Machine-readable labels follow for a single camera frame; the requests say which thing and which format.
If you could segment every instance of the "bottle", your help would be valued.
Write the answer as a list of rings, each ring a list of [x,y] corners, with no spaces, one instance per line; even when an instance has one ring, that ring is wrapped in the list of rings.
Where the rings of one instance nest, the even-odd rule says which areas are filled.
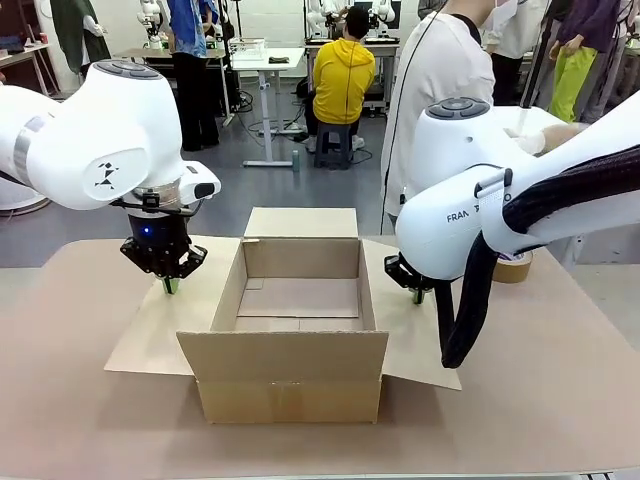
[[[291,154],[291,162],[292,162],[292,168],[294,172],[299,172],[300,171],[300,152],[298,152],[297,150],[294,150],[293,153]]]

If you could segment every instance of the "yellow pants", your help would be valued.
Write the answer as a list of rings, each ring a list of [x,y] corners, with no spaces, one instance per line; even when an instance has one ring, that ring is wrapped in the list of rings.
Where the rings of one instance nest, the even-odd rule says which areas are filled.
[[[593,48],[580,47],[569,57],[564,47],[560,49],[550,110],[560,120],[571,123],[576,119],[573,107],[597,54]]]

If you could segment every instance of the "tape roll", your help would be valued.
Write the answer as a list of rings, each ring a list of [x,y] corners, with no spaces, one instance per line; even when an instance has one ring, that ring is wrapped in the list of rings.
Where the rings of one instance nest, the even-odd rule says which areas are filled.
[[[498,283],[522,283],[529,276],[533,253],[500,255],[493,271],[493,281]]]

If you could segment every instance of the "stool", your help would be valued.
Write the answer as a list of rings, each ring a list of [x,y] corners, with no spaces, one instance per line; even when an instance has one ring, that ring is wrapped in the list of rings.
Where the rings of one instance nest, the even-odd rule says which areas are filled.
[[[348,170],[352,160],[351,125],[319,122],[316,158],[313,166],[332,170]]]

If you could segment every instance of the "cardboard box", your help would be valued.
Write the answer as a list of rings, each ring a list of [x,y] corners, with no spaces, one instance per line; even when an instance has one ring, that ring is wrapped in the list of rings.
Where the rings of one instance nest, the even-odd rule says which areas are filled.
[[[440,364],[432,299],[414,305],[384,273],[396,250],[356,225],[349,209],[254,209],[244,239],[222,249],[230,261],[208,258],[175,298],[150,292],[107,368],[194,374],[211,423],[375,423],[382,375],[459,390]],[[211,301],[216,268],[226,278],[209,282]],[[178,330],[190,370],[154,317]]]

